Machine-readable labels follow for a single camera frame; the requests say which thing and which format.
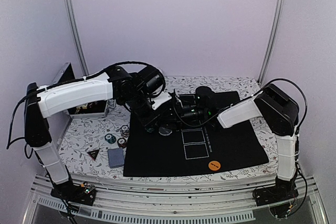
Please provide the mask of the clear dealer button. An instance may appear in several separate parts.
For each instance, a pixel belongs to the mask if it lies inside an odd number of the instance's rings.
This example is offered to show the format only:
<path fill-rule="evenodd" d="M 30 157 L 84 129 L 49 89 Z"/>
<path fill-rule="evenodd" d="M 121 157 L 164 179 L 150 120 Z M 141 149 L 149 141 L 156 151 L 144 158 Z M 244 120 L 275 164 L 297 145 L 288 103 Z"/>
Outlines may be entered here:
<path fill-rule="evenodd" d="M 159 127 L 159 134 L 162 136 L 169 136 L 173 133 L 172 129 L 168 129 L 165 127 Z"/>

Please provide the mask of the orange big blind button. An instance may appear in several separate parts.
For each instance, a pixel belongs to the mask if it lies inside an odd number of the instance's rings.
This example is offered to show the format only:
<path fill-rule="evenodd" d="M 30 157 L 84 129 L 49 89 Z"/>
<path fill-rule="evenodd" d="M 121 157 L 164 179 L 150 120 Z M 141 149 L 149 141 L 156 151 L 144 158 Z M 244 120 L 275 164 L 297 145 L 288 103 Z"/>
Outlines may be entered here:
<path fill-rule="evenodd" d="M 208 164 L 208 168 L 212 171 L 218 171 L 221 168 L 221 164 L 219 161 L 210 161 Z"/>

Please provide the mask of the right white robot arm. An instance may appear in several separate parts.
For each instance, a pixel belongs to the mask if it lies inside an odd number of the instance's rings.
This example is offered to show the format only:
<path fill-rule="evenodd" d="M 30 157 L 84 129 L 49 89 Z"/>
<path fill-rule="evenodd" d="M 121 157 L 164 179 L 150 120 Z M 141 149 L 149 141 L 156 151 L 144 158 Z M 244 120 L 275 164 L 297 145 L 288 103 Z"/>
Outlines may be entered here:
<path fill-rule="evenodd" d="M 252 95 L 217 109 L 211 108 L 212 97 L 207 94 L 209 87 L 201 86 L 201 93 L 196 95 L 195 107 L 192 114 L 200 121 L 193 121 L 184 116 L 178 109 L 182 102 L 180 96 L 174 94 L 172 108 L 178 122 L 197 128 L 208 123 L 216 122 L 221 128 L 228 129 L 236 124 L 254 118 L 263 118 L 274 134 L 278 147 L 278 170 L 276 186 L 271 190 L 271 196 L 276 201 L 284 200 L 291 194 L 296 180 L 299 156 L 298 136 L 304 118 L 299 117 L 299 104 L 282 89 L 275 85 L 283 81 L 293 85 L 299 92 L 300 87 L 291 80 L 277 78 L 270 80 Z"/>

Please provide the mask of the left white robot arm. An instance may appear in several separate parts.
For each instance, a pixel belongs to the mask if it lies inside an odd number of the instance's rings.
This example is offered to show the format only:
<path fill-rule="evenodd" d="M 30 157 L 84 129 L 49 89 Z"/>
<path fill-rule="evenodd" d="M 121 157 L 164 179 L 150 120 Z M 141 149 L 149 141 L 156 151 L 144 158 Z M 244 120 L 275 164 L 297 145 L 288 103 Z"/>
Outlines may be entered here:
<path fill-rule="evenodd" d="M 159 110 L 172 101 L 165 86 L 162 72 L 145 63 L 139 72 L 129 73 L 117 63 L 92 75 L 61 83 L 40 87 L 31 83 L 24 98 L 25 142 L 37 154 L 58 192 L 73 200 L 78 188 L 73 185 L 70 172 L 53 143 L 49 118 L 79 105 L 115 100 L 149 126 L 158 118 Z"/>

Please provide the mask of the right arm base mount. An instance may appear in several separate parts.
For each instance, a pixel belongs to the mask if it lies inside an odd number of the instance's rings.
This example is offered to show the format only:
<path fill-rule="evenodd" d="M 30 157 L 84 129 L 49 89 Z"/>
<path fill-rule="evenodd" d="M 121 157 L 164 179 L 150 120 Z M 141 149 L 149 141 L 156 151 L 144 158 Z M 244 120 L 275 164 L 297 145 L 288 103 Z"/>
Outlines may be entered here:
<path fill-rule="evenodd" d="M 252 196 L 257 206 L 263 206 L 295 199 L 299 193 L 294 179 L 286 181 L 276 177 L 275 185 L 257 187 L 253 190 Z"/>

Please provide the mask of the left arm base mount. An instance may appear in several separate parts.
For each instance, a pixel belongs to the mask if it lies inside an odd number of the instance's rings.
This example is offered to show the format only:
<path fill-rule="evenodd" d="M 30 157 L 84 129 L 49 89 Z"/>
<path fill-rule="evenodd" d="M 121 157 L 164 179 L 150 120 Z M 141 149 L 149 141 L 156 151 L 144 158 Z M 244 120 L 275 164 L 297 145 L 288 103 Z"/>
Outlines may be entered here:
<path fill-rule="evenodd" d="M 51 196 L 59 198 L 65 202 L 74 202 L 82 205 L 93 206 L 96 198 L 96 188 L 93 185 L 75 185 L 68 181 L 59 185 L 53 184 Z"/>

